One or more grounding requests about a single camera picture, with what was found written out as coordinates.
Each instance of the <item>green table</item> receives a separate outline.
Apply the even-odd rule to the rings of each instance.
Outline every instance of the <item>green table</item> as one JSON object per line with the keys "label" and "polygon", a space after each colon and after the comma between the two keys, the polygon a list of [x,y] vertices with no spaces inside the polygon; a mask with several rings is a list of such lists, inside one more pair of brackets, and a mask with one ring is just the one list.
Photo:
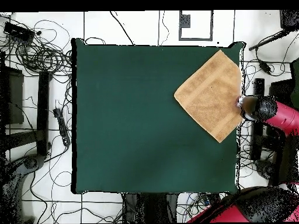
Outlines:
{"label": "green table", "polygon": [[[239,65],[243,45],[222,51]],[[72,49],[73,192],[237,190],[237,131],[218,143],[173,96],[219,48],[85,45],[76,39]]]}

